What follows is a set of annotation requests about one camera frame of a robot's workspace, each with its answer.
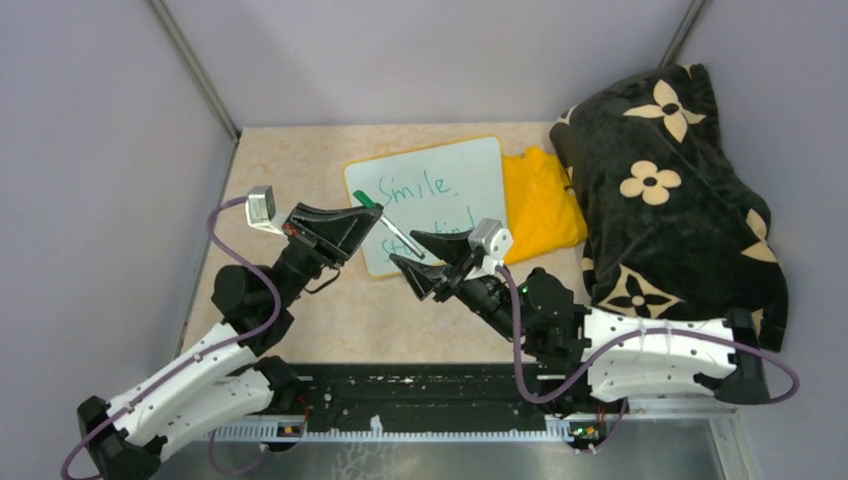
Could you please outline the green marker cap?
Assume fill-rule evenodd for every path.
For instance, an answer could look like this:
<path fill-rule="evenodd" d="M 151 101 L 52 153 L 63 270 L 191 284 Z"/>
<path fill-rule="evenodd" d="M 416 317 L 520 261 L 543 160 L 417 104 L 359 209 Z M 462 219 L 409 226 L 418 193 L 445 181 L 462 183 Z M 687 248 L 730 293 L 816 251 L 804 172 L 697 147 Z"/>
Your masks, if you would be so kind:
<path fill-rule="evenodd" d="M 376 202 L 363 190 L 355 190 L 353 197 L 366 208 L 375 208 L 377 206 Z"/>

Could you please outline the green whiteboard marker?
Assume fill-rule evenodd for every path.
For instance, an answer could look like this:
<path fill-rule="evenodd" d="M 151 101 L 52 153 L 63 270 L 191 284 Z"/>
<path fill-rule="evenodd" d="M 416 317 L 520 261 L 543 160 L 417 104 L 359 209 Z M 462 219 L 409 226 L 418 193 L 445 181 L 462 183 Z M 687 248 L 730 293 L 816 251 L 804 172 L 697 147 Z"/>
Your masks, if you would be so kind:
<path fill-rule="evenodd" d="M 419 260 L 426 258 L 426 254 L 416 245 L 413 240 L 405 234 L 387 215 L 380 217 L 380 222 Z"/>

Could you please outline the yellow-framed whiteboard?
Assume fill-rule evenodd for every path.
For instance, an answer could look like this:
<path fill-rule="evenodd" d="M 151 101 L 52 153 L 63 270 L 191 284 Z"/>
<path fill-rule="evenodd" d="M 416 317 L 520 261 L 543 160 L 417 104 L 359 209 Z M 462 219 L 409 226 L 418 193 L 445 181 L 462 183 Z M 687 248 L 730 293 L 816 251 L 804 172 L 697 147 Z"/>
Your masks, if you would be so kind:
<path fill-rule="evenodd" d="M 352 205 L 363 191 L 407 234 L 458 233 L 484 218 L 507 223 L 501 144 L 495 136 L 353 162 L 343 169 Z"/>

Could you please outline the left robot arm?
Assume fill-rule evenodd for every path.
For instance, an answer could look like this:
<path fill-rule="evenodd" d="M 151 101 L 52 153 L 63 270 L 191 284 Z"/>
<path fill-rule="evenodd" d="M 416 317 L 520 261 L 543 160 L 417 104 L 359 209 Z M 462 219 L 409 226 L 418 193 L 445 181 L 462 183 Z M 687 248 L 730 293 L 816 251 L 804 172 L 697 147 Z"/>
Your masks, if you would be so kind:
<path fill-rule="evenodd" d="M 240 254 L 216 276 L 212 300 L 221 319 L 186 353 L 110 399 L 77 409 L 81 439 L 100 479 L 148 479 L 196 437 L 248 414 L 292 411 L 299 379 L 270 354 L 290 329 L 291 305 L 324 270 L 339 271 L 380 221 L 376 203 L 323 210 L 297 204 L 288 214 L 270 199 L 236 197 L 250 227 L 283 235 L 276 262 L 258 266 Z"/>

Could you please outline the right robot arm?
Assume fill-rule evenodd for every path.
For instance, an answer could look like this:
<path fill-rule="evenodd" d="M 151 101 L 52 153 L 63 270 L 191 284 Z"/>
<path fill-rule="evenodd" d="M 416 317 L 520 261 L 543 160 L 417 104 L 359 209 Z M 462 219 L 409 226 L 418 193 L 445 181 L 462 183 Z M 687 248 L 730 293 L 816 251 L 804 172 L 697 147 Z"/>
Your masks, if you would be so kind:
<path fill-rule="evenodd" d="M 615 313 L 579 305 L 540 267 L 517 283 L 504 265 L 513 238 L 497 220 L 460 233 L 410 235 L 440 261 L 390 255 L 414 294 L 455 298 L 509 341 L 519 391 L 533 403 L 563 396 L 572 410 L 588 412 L 599 401 L 652 395 L 770 401 L 753 322 L 743 310 L 703 321 L 650 319 L 633 307 Z"/>

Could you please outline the yellow folded cloth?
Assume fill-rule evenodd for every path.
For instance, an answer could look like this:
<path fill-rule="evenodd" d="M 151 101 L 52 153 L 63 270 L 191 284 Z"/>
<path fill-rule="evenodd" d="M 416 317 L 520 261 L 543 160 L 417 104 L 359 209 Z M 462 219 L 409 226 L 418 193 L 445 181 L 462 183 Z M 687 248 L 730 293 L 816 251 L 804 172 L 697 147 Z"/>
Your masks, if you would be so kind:
<path fill-rule="evenodd" d="M 508 228 L 516 264 L 588 238 L 588 227 L 570 177 L 558 157 L 538 146 L 502 158 Z"/>

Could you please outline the black floral blanket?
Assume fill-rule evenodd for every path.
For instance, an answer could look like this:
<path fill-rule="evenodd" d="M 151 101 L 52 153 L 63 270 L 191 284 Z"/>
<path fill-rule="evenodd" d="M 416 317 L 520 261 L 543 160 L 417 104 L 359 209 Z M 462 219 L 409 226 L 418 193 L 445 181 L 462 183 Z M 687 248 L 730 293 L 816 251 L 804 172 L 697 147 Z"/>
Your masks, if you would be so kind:
<path fill-rule="evenodd" d="M 760 346 L 782 349 L 789 294 L 771 211 L 723 149 L 705 66 L 618 81 L 570 107 L 549 138 L 587 224 L 593 305 L 679 321 L 744 309 Z"/>

